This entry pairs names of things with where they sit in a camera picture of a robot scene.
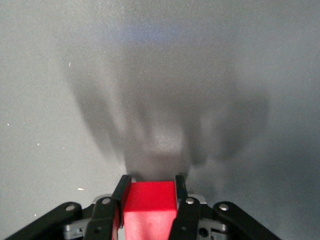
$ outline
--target top face of red block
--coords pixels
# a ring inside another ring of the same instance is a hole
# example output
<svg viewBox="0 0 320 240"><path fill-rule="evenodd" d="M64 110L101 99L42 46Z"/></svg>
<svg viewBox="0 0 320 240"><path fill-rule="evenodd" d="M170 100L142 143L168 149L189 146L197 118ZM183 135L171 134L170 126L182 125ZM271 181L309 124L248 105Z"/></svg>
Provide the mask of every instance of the top face of red block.
<svg viewBox="0 0 320 240"><path fill-rule="evenodd" d="M177 210L174 181L133 182L125 212Z"/></svg>

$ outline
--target screw head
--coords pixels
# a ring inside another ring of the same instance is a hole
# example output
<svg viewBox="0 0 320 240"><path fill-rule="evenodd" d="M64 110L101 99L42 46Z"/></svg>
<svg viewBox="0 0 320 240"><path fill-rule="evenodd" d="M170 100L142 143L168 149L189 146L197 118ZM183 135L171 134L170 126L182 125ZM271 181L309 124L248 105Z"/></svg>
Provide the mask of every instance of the screw head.
<svg viewBox="0 0 320 240"><path fill-rule="evenodd" d="M73 209L75 209L75 206L74 206L74 205L69 205L69 206L67 206L67 207L65 208L65 210L66 210L67 212L72 211Z"/></svg>
<svg viewBox="0 0 320 240"><path fill-rule="evenodd" d="M219 208L222 210L222 211L228 211L229 210L229 206L227 204L220 204L219 205Z"/></svg>
<svg viewBox="0 0 320 240"><path fill-rule="evenodd" d="M186 202L187 204L194 204L195 200L194 200L193 198L191 198L191 197L188 197L188 198L185 200L185 202Z"/></svg>
<svg viewBox="0 0 320 240"><path fill-rule="evenodd" d="M110 199L109 197L106 197L105 199L103 199L103 200L101 201L101 203L104 204L104 205L106 205L106 204L108 204L108 203L110 203L110 202L111 202L111 199Z"/></svg>

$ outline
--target red object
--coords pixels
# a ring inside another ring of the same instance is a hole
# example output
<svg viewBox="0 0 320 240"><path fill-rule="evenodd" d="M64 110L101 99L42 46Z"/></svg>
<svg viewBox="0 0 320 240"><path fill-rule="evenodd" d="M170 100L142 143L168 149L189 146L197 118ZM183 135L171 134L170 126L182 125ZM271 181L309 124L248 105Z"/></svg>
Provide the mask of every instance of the red object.
<svg viewBox="0 0 320 240"><path fill-rule="evenodd" d="M134 182L123 211L126 240L168 240L177 216L173 181Z"/></svg>

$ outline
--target black plastic part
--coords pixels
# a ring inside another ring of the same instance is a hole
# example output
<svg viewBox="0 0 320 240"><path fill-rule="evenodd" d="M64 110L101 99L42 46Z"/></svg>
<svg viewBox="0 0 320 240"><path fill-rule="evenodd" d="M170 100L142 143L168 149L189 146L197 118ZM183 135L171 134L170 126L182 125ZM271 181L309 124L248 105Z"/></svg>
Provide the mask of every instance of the black plastic part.
<svg viewBox="0 0 320 240"><path fill-rule="evenodd" d="M180 203L178 214L173 221L169 240L196 240L198 235L198 222L200 218L200 202L196 198L193 204L183 200Z"/></svg>
<svg viewBox="0 0 320 240"><path fill-rule="evenodd" d="M176 191L176 200L178 204L180 204L182 201L184 201L188 197L184 176L182 175L175 176L175 191Z"/></svg>
<svg viewBox="0 0 320 240"><path fill-rule="evenodd" d="M117 207L119 209L119 224L120 228L124 226L124 209L128 194L131 188L132 177L131 175L122 175L118 185L116 186L112 198L116 200Z"/></svg>
<svg viewBox="0 0 320 240"><path fill-rule="evenodd" d="M66 202L49 211L39 219L22 228L6 240L57 240L62 235L62 227L82 217L81 205Z"/></svg>
<svg viewBox="0 0 320 240"><path fill-rule="evenodd" d="M104 199L109 199L109 203L103 204ZM116 200L111 197L102 197L96 201L92 218L87 225L83 240L117 239L116 204Z"/></svg>
<svg viewBox="0 0 320 240"><path fill-rule="evenodd" d="M221 204L227 205L228 209L221 210L219 208ZM213 213L218 215L222 221L226 221L226 224L231 225L241 240L280 240L280 238L232 202L222 201L216 203L213 206Z"/></svg>

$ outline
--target bolt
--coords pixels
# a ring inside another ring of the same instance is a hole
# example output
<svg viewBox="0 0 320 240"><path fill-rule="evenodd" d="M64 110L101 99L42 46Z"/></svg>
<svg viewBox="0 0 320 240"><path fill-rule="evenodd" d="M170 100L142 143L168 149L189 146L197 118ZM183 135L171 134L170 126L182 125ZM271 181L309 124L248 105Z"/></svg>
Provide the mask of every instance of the bolt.
<svg viewBox="0 0 320 240"><path fill-rule="evenodd" d="M222 210L222 211L228 211L229 210L229 206L227 204L220 204L219 205L219 208Z"/></svg>
<svg viewBox="0 0 320 240"><path fill-rule="evenodd" d="M67 206L67 207L65 208L65 210L66 210L67 212L72 211L73 209L75 209L75 206L74 206L74 205L69 205L69 206Z"/></svg>
<svg viewBox="0 0 320 240"><path fill-rule="evenodd" d="M108 203L110 203L110 202L111 202L111 199L110 199L109 197L106 197L105 199L103 199L103 200L101 201L101 203L104 204L104 205L106 205L106 204L108 204Z"/></svg>
<svg viewBox="0 0 320 240"><path fill-rule="evenodd" d="M194 204L195 200L194 200L193 198L191 198L191 197L188 197L188 198L185 200L185 202L186 202L187 204Z"/></svg>

